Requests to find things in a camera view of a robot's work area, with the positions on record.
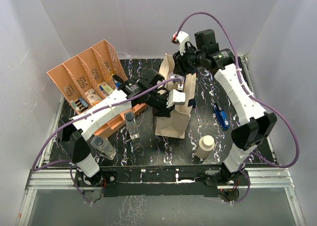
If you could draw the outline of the beige canvas tote bag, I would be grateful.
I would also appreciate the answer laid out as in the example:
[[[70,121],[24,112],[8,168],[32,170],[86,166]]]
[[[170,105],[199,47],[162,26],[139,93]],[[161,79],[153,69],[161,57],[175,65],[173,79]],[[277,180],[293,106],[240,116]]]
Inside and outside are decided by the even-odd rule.
[[[175,62],[171,55],[165,54],[165,57],[160,65],[159,73],[164,76],[165,79],[172,77],[173,70],[175,68]],[[183,92],[185,93],[184,105],[175,105],[174,109],[170,112],[170,117],[157,117],[156,123],[156,136],[173,137],[173,138],[185,138],[185,130],[188,126],[191,110],[196,103],[195,101],[195,89],[196,89],[196,74],[187,74],[183,83]],[[167,90],[177,89],[178,83],[168,82],[164,86]]]

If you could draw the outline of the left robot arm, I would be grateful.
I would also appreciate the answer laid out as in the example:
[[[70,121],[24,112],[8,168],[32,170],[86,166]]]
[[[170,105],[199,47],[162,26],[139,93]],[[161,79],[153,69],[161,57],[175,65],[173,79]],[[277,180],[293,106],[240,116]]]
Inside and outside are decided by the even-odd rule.
[[[90,185],[96,186],[102,181],[102,170],[92,156],[89,143],[91,138],[96,137],[95,132],[99,128],[138,104],[147,104],[159,111],[170,111],[174,107],[171,91],[165,86],[167,83],[182,86],[183,81],[178,77],[165,79],[152,69],[148,74],[148,77],[134,77],[121,82],[94,107],[69,121],[61,120],[56,142],[67,153],[69,165],[79,168]]]

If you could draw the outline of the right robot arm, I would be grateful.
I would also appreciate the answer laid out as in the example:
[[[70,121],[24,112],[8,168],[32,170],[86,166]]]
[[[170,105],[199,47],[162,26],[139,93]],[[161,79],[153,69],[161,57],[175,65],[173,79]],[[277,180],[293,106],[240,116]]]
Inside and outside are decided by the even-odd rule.
[[[193,74],[197,68],[208,70],[222,86],[233,104],[240,127],[232,130],[233,141],[229,155],[223,161],[221,180],[228,185],[238,180],[238,169],[253,150],[270,134],[277,122],[274,113],[251,98],[251,91],[240,76],[238,61],[230,49],[220,49],[214,30],[208,29],[195,33],[196,44],[192,45],[189,35],[183,31],[175,33],[172,42],[179,45],[179,51],[173,55],[174,73]]]

